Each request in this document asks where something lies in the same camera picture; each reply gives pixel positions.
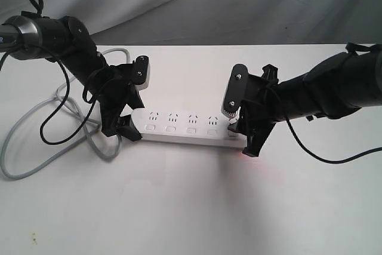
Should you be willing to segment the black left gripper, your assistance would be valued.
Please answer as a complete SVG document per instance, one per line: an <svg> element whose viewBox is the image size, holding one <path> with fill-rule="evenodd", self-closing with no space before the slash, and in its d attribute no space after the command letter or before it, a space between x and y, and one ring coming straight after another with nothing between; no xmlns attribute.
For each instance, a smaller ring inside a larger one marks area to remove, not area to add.
<svg viewBox="0 0 382 255"><path fill-rule="evenodd" d="M120 116L125 106L132 110L144 108L139 91L131 80L131 64L105 66L93 71L86 81L91 100L100 104L101 132L107 136L121 136L132 142L141 140L131 115Z"/></svg>

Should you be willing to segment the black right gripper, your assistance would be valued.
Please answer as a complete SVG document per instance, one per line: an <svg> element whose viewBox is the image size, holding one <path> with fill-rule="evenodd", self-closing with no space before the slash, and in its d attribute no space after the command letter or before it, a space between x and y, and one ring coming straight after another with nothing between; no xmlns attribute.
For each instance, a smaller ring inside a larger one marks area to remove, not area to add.
<svg viewBox="0 0 382 255"><path fill-rule="evenodd" d="M262 70L261 76L248 73L239 118L228 126L229 131L247 136L247 146L243 150L246 156L259 156L275 126L270 119L271 95L266 87L279 82L278 68L267 64Z"/></svg>

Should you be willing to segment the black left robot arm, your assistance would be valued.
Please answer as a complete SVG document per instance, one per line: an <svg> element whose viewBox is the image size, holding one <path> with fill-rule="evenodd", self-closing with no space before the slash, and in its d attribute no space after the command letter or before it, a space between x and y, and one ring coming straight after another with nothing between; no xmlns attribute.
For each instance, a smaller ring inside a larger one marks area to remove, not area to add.
<svg viewBox="0 0 382 255"><path fill-rule="evenodd" d="M143 108L140 90L150 77L148 56L132 63L107 64L85 25L75 17L12 16L1 25L1 52L17 60L45 59L65 67L83 86L82 98L99 103L101 131L132 142L141 139L131 115L122 116L126 106Z"/></svg>

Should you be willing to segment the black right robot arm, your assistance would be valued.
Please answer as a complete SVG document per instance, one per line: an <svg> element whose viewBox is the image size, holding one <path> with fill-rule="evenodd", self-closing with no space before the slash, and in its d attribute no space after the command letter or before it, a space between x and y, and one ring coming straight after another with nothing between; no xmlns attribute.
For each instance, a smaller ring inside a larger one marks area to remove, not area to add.
<svg viewBox="0 0 382 255"><path fill-rule="evenodd" d="M229 130L246 136L243 153L257 157L278 122L340 119L370 106L381 106L381 44L348 43L345 52L284 82L271 64L261 76L250 74L244 64L234 65L221 111L239 118Z"/></svg>

